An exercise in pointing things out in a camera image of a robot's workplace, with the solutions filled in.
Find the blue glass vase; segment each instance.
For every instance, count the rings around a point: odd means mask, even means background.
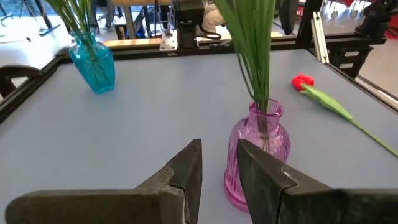
[[[90,88],[96,94],[113,90],[115,72],[111,50],[95,41],[94,32],[72,36],[76,44],[69,48],[69,56]]]

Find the light blue tabletop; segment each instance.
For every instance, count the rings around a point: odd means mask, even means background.
[[[287,163],[332,187],[398,187],[398,159],[290,80],[315,77],[395,149],[398,116],[305,50],[271,55],[271,97],[284,106],[292,142]],[[0,210],[35,190],[134,188],[202,138],[198,222],[251,223],[223,190],[229,133],[250,102],[235,54],[118,61],[116,72],[116,89],[95,95],[73,65],[62,65],[0,125]]]

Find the person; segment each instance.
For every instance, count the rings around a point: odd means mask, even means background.
[[[213,1],[207,1],[201,28],[205,33],[217,33],[216,26],[225,25],[225,21]]]
[[[114,19],[114,9],[115,6],[112,3],[112,0],[91,0],[91,8],[93,13],[90,16],[90,24],[93,28],[98,29],[98,23],[96,18],[96,13],[98,7],[105,13],[105,28],[112,28],[112,23]]]

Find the vase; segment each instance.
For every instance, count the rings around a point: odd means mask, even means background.
[[[236,145],[238,139],[246,139],[279,160],[286,162],[290,152],[290,139],[286,129],[279,123],[283,115],[282,105],[269,99],[267,113],[250,104],[249,116],[235,124],[229,136],[227,167],[224,173],[224,189],[228,200],[238,209],[247,212],[239,178]]]
[[[74,33],[76,44],[69,56],[90,88],[101,94],[114,89],[115,71],[112,51],[95,41],[94,32]]]

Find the red tulip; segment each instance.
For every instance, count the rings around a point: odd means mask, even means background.
[[[314,86],[315,79],[313,79],[309,75],[298,74],[296,77],[292,79],[292,85],[297,91],[302,91],[304,90],[304,88],[301,86],[301,84]]]

